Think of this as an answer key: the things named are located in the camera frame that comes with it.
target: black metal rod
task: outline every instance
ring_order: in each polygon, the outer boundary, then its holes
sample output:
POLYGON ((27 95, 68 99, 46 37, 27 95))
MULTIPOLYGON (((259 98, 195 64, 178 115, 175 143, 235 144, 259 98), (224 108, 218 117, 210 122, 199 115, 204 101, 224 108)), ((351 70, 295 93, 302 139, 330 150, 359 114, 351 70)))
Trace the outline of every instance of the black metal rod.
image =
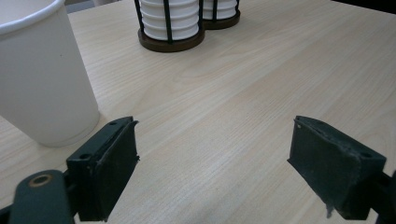
POLYGON ((218 20, 218 0, 213 0, 212 21, 216 22, 217 20, 218 20))
POLYGON ((199 0, 198 26, 200 30, 203 29, 203 16, 204 16, 204 0, 199 0))
POLYGON ((145 26, 143 24, 142 12, 140 11, 140 1, 134 0, 134 5, 136 7, 137 19, 139 20, 140 31, 143 32, 145 30, 145 26))
POLYGON ((171 24, 171 12, 169 9, 169 0, 163 0, 163 10, 165 12, 165 21, 166 21, 166 33, 168 35, 168 43, 173 43, 172 37, 172 24, 171 24))

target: light wood table surface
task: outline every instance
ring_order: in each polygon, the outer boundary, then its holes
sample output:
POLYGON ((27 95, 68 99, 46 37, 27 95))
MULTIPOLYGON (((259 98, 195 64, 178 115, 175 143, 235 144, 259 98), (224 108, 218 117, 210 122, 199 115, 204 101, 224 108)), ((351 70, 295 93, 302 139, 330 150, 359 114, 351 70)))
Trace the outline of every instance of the light wood table surface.
MULTIPOLYGON (((396 170, 396 15, 324 0, 241 0, 241 21, 158 53, 133 1, 69 15, 101 119, 133 115, 141 162, 108 223, 374 223, 326 218, 286 162, 296 115, 321 119, 396 170)), ((42 147, 0 118, 0 205, 64 171, 85 141, 42 147)))

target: white cup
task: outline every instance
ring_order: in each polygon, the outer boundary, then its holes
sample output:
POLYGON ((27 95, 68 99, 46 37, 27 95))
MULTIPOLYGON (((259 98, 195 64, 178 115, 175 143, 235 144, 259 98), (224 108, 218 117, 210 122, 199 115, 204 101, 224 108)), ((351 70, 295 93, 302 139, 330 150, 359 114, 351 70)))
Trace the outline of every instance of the white cup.
MULTIPOLYGON (((213 10, 213 0, 204 0, 204 9, 213 10)), ((218 9, 236 7, 236 0, 219 0, 218 9)))
MULTIPOLYGON (((172 29, 184 28, 196 24, 199 20, 198 11, 199 8, 196 8, 190 15, 186 15, 185 17, 171 17, 172 29)), ((142 12, 142 15, 142 22, 145 26, 166 28, 165 17, 155 17, 144 12, 142 12)))
MULTIPOLYGON (((218 10, 216 11, 216 17, 218 20, 231 18, 236 14, 235 7, 237 5, 236 0, 223 0, 218 1, 218 10)), ((203 18, 205 20, 213 19, 213 0, 204 1, 203 18)))
MULTIPOLYGON (((193 11, 199 9, 198 1, 188 0, 182 3, 169 4, 169 14, 173 17, 185 17, 190 15, 193 11)), ((140 11, 146 15, 155 17, 165 17, 164 6, 162 3, 150 3, 145 0, 141 0, 140 11)))
POLYGON ((2 2, 0 115, 49 147, 75 143, 96 126, 98 105, 64 0, 2 2))

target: wooden base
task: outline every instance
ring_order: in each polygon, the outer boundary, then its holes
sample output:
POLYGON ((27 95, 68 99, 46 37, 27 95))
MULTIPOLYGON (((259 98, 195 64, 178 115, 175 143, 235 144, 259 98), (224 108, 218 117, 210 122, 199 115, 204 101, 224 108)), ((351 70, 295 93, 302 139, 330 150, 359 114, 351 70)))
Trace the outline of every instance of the wooden base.
POLYGON ((221 29, 226 29, 232 26, 235 26, 239 22, 239 18, 241 17, 241 12, 239 10, 236 10, 236 14, 225 20, 204 20, 204 28, 206 30, 221 30, 221 29))
POLYGON ((205 30, 199 30, 198 34, 188 39, 175 40, 172 44, 169 44, 167 41, 150 38, 140 29, 137 32, 137 35, 139 36, 140 44, 146 49, 157 52, 178 52, 186 49, 192 49, 201 44, 205 37, 205 30))

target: stacked white cups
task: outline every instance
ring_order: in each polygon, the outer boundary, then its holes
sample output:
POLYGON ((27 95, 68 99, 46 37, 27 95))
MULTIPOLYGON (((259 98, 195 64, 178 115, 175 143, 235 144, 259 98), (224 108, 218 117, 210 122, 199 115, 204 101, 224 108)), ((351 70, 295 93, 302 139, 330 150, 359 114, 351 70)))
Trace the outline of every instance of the stacked white cups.
MULTIPOLYGON (((140 0, 142 22, 147 36, 168 40, 163 0, 140 0)), ((172 39, 187 39, 199 31, 198 0, 169 0, 172 39)))
MULTIPOLYGON (((205 20, 213 20, 213 0, 204 0, 204 15, 205 20)), ((217 20, 224 20, 233 17, 236 14, 235 7, 236 0, 218 0, 217 20)))

